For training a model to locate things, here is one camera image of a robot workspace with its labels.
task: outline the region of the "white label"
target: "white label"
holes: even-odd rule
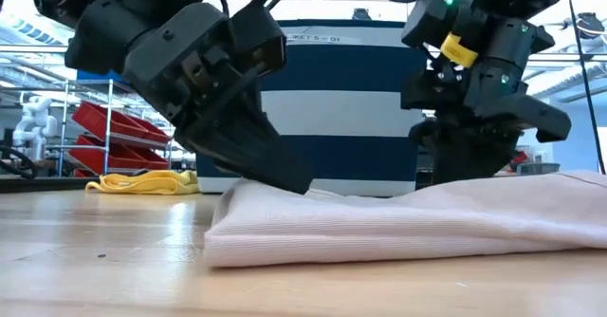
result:
[[[312,34],[301,34],[301,33],[289,33],[286,35],[287,42],[307,42],[307,43],[329,43],[329,44],[345,44],[345,45],[359,45],[359,38],[352,37],[338,37],[338,36],[321,36]]]

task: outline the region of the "pink cloth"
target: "pink cloth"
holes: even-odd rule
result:
[[[607,177],[475,179],[393,198],[298,196],[241,180],[212,224],[211,267],[607,248]]]

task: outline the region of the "wooden countertop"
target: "wooden countertop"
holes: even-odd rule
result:
[[[607,252],[206,270],[215,196],[0,195],[0,316],[604,316]]]

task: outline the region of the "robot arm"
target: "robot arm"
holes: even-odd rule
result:
[[[231,18],[226,7],[202,0],[34,1],[44,16],[76,29],[67,66],[121,74],[188,151],[244,177],[307,191],[310,168],[282,144],[260,105],[257,78],[285,64],[285,36],[266,0]],[[544,141],[566,138],[566,115],[525,99],[521,82],[529,54],[554,44],[524,19],[557,1],[418,0],[402,41],[443,52],[432,70],[407,81],[401,107],[436,109],[437,120],[412,137],[435,151],[438,181],[493,175],[525,128],[540,127]]]

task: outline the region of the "yellow tag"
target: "yellow tag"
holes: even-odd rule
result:
[[[468,68],[474,64],[474,61],[476,61],[476,58],[478,57],[478,53],[460,46],[459,41],[461,40],[462,37],[449,33],[447,38],[445,38],[443,45],[440,46],[440,51],[453,62]]]

